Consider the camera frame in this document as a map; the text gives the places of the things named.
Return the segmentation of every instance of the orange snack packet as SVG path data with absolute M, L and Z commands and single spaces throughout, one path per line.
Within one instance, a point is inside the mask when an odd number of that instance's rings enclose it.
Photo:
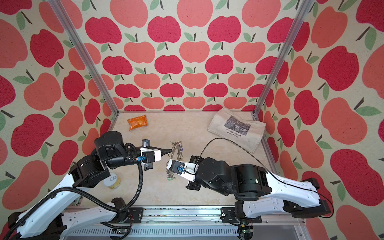
M 128 119 L 128 123 L 129 123 L 129 130 L 132 130 L 137 127 L 148 126 L 147 117 L 145 115 Z

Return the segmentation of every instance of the green leaf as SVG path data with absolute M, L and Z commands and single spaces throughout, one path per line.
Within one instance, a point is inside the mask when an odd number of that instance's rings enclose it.
M 356 109 L 356 112 L 362 116 L 374 116 L 381 113 L 377 108 L 374 107 L 361 107 Z
M 212 50 L 216 50 L 216 49 L 218 49 L 220 46 L 221 46 L 221 43 L 216 43 L 216 44 L 214 45 L 214 47 L 212 48 Z
M 124 35 L 131 41 L 131 42 L 136 42 L 136 38 L 132 36 L 131 34 L 124 33 Z
M 47 144 L 43 143 L 43 146 L 41 147 L 41 156 L 45 158 L 48 154 L 48 146 Z
M 157 51 L 160 51 L 162 50 L 164 47 L 166 46 L 166 43 L 160 43 L 158 46 L 157 46 Z
M 209 78 L 209 80 L 212 80 L 212 79 L 214 79 L 215 77 L 217 77 L 217 73 L 213 74 L 213 75 Z
M 256 81 L 259 81 L 259 80 L 261 80 L 261 79 L 264 79 L 264 78 L 265 78 L 265 76 L 266 76 L 266 74 L 264 74 L 264 75 L 261 75 L 260 77 L 258 77 L 258 78 L 256 79 Z
M 13 183 L 13 179 L 5 179 L 0 181 L 0 190 L 3 190 L 4 188 L 8 187 Z
M 337 185 L 337 195 L 339 195 L 339 198 L 341 201 L 344 200 L 345 198 L 345 187 L 342 183 L 339 183 L 339 185 Z
M 16 21 L 19 29 L 23 30 L 25 28 L 25 18 L 21 12 L 16 14 Z
M 318 59 L 319 59 L 318 56 L 313 56 L 313 57 L 311 57 L 310 59 L 308 59 L 308 63 L 309 63 L 309 64 L 314 63 L 314 62 L 316 62 Z
M 83 141 L 85 139 L 85 136 L 84 135 L 81 135 L 78 139 L 77 139 L 77 141 Z
M 193 69 L 192 69 L 192 68 L 190 68 L 190 67 L 185 67 L 185 69 L 186 69 L 188 72 L 193 73 Z
M 81 10 L 86 11 L 91 6 L 91 2 L 89 0 L 83 0 L 83 3 L 81 4 Z
M 144 71 L 141 68 L 135 68 L 139 73 L 144 74 Z
M 193 42 L 193 37 L 192 37 L 191 34 L 189 34 L 189 33 L 184 33 L 184 35 L 185 35 L 185 37 L 186 37 L 189 41 Z
M 57 112 L 57 113 L 53 114 L 52 117 L 53 118 L 63 118 L 64 117 L 64 113 Z
M 243 73 L 243 70 L 242 70 L 240 67 L 236 67 L 236 71 L 237 71 L 238 73 Z
M 313 10 L 312 10 L 312 14 L 314 17 L 317 16 L 317 11 L 319 10 L 319 4 L 317 2 L 314 2 L 314 6 L 313 6 Z
M 273 44 L 270 48 L 268 48 L 267 52 L 270 52 L 270 51 L 273 51 L 275 50 L 278 46 L 279 46 L 280 43 L 275 43 Z
M 63 43 L 65 44 L 65 46 L 67 46 L 69 48 L 73 48 L 73 45 L 70 41 L 64 40 Z
M 329 86 L 328 84 L 325 84 L 323 87 L 323 97 L 325 100 L 327 100 L 328 95 L 329 95 Z
M 60 67 L 59 67 L 59 64 L 56 63 L 55 66 L 53 67 L 54 71 L 55 71 L 55 75 L 56 77 L 60 74 Z
M 251 35 L 249 35 L 248 33 L 243 33 L 243 36 L 244 36 L 244 39 L 245 39 L 247 42 L 252 41 Z
M 227 3 L 227 0 L 220 0 L 218 2 L 218 4 L 216 5 L 216 9 L 220 9 L 220 8 L 224 7 L 226 5 L 226 3 Z
M 365 34 L 365 46 L 369 50 L 372 50 L 373 45 L 375 45 L 375 41 L 376 41 L 376 29 L 371 27 L 368 30 L 367 34 Z
M 298 162 L 294 162 L 293 165 L 297 168 L 297 169 L 303 169 L 303 167 L 300 165 L 300 163 Z
M 293 61 L 293 57 L 295 56 L 295 50 L 292 48 L 291 50 L 291 60 Z
M 291 0 L 287 3 L 287 5 L 284 6 L 283 10 L 291 9 L 293 6 L 296 5 L 298 0 Z
M 341 8 L 339 9 L 339 11 L 341 12 L 344 12 L 345 10 L 349 9 L 357 0 L 348 0 L 346 1 L 342 6 Z
M 297 119 L 297 128 L 300 130 L 301 127 L 301 118 Z
M 151 5 L 149 6 L 149 9 L 150 9 L 150 10 L 154 10 L 155 8 L 157 8 L 157 6 L 159 5 L 159 3 L 160 3 L 159 0 L 152 0 Z
M 14 80 L 18 83 L 22 83 L 22 84 L 31 84 L 33 81 L 32 79 L 30 79 L 29 77 L 26 77 L 26 76 L 17 76 L 14 78 Z
M 101 45 L 101 51 L 102 52 L 105 52 L 108 50 L 108 44 L 107 43 L 104 43 L 103 45 Z
M 317 142 L 317 144 L 318 144 L 319 147 L 321 147 L 322 149 L 332 149 L 332 147 L 331 147 L 327 142 L 319 141 L 319 142 Z
M 0 112 L 0 131 L 3 130 L 5 126 L 5 116 L 2 112 Z

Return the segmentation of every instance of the apple print fabric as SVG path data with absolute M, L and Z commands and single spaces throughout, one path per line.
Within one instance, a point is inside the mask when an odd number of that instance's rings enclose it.
M 83 13 L 78 34 L 100 51 L 95 65 L 114 81 L 121 111 L 254 110 L 300 6 L 283 10 L 289 2 L 74 1 Z M 309 26 L 300 35 L 298 51 Z
M 81 8 L 62 1 L 75 28 Z M 93 149 L 113 114 L 48 2 L 0 4 L 0 238 Z M 95 64 L 100 50 L 86 43 Z M 102 75 L 108 89 L 114 81 Z M 120 99 L 116 104 L 123 108 Z
M 334 205 L 306 220 L 312 239 L 384 238 L 383 12 L 379 0 L 314 2 L 258 113 L 278 173 L 316 178 Z

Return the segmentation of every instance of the beige marble surface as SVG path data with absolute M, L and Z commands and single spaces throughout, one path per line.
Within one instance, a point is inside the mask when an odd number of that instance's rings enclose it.
M 142 113 L 121 113 L 114 126 L 115 131 L 121 132 L 124 143 L 130 142 L 141 146 L 142 139 L 150 139 L 151 146 L 171 148 L 170 141 L 182 141 L 184 161 L 188 162 L 191 155 L 200 155 L 205 145 L 217 135 L 207 131 L 215 112 L 198 113 L 146 113 L 148 126 L 129 130 L 127 119 Z M 236 113 L 240 118 L 252 120 L 250 112 Z M 254 156 L 269 167 L 262 144 L 260 143 Z M 202 157 L 212 157 L 224 160 L 229 165 L 260 164 L 236 145 L 218 139 L 213 141 L 205 150 Z M 223 196 L 212 190 L 201 187 L 200 191 L 188 190 L 185 186 L 188 180 L 182 177 L 169 181 L 166 175 L 167 155 L 161 161 L 154 163 L 154 168 L 144 171 L 144 183 L 141 194 L 135 205 L 232 205 L 236 200 L 233 195 Z M 122 197 L 128 203 L 136 192 L 138 184 L 137 166 L 125 166 L 111 170 L 121 178 L 117 189 L 111 190 L 101 182 L 89 191 L 98 199 L 108 202 L 115 197 Z M 94 205 L 84 199 L 82 205 Z

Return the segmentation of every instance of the apple stem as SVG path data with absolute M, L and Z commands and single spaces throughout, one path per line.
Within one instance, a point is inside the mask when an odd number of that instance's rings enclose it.
M 0 112 L 4 113 L 5 115 L 7 115 L 9 118 L 14 118 L 15 116 L 10 114 L 10 113 L 7 113 L 6 111 L 4 110 L 0 110 Z
M 310 55 L 309 55 L 308 58 L 307 58 L 307 62 L 308 62 L 308 60 L 310 59 L 311 55 L 312 55 L 312 51 L 311 51 Z
M 28 74 L 28 76 L 32 79 L 32 81 L 34 81 L 32 75 L 29 73 L 28 69 L 26 70 L 26 73 Z
M 316 3 L 316 2 L 313 3 L 313 5 L 312 5 L 312 7 L 311 7 L 311 9 L 310 9 L 310 11 L 309 11 L 308 13 L 310 13 L 310 12 L 312 11 L 312 9 L 313 9 L 315 3 Z
M 335 184 L 341 183 L 341 181 L 338 180 L 338 181 L 334 181 L 334 182 L 330 182 L 330 183 L 332 183 L 333 185 L 335 185 Z
M 23 11 L 21 11 L 21 14 L 23 14 L 23 16 L 25 17 L 25 19 L 26 19 L 30 24 L 33 24 L 33 23 L 31 23 L 31 21 L 26 17 L 26 15 L 23 13 Z
M 339 8 L 337 9 L 338 11 L 340 10 L 340 8 L 341 8 L 341 6 L 343 5 L 343 3 L 344 3 L 344 0 L 341 1 L 340 6 L 339 6 Z
M 95 8 L 95 5 L 93 5 L 93 2 L 92 2 L 92 0 L 89 0 L 89 1 L 91 2 L 93 9 L 95 9 L 95 10 L 96 10 L 96 8 Z
M 63 66 L 62 66 L 59 62 L 57 62 L 57 64 L 59 64 L 60 68 L 61 68 L 62 70 L 64 70 Z
M 320 139 L 323 138 L 323 135 L 321 134 L 320 137 L 316 140 L 316 142 L 320 141 Z
M 5 171 L 5 175 L 9 178 L 12 178 L 12 179 L 16 179 L 12 174 L 10 174 L 9 172 Z
M 353 108 L 353 110 L 356 110 L 362 103 L 364 102 L 364 98 L 362 98 L 359 103 L 356 105 L 356 107 Z
M 370 29 L 371 27 L 367 27 L 367 29 L 365 29 L 365 31 L 355 40 L 355 41 L 359 41 L 366 33 L 367 31 Z
M 326 83 L 323 83 L 317 90 L 322 89 L 322 88 L 324 87 L 325 84 L 326 84 Z

